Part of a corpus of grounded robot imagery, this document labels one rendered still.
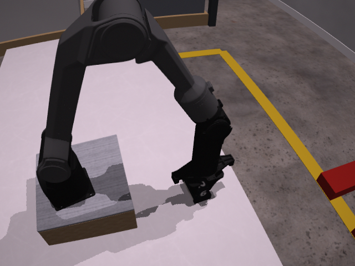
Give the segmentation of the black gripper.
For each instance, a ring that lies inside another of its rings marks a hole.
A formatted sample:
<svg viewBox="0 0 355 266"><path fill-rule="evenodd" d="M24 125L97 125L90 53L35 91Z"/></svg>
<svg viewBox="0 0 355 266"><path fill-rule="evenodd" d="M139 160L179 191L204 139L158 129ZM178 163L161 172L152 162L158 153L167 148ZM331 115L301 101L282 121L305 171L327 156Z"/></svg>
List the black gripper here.
<svg viewBox="0 0 355 266"><path fill-rule="evenodd" d="M199 180L206 180L210 189L213 185L224 177L222 171L227 165L233 166L235 159L231 154L220 155L219 159L212 163L198 161L193 153L192 160L185 164L180 169L171 173L171 178L174 184L179 183L179 180L187 180L190 185L190 190L193 195L197 194L197 189L201 185ZM213 182L212 182L213 181Z"/></svg>

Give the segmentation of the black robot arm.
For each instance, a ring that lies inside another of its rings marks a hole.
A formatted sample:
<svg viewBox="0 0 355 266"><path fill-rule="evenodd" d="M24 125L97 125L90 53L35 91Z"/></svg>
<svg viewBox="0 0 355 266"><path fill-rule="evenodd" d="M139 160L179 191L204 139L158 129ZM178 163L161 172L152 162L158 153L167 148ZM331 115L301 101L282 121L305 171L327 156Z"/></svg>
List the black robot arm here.
<svg viewBox="0 0 355 266"><path fill-rule="evenodd" d="M144 9L142 15L139 0L94 0L60 36L36 171L40 187L56 211L95 195L87 171L71 147L87 66L152 61L176 87L175 100L196 123L193 155L200 162L219 159L224 139L232 131L210 81L191 75L166 33Z"/></svg>

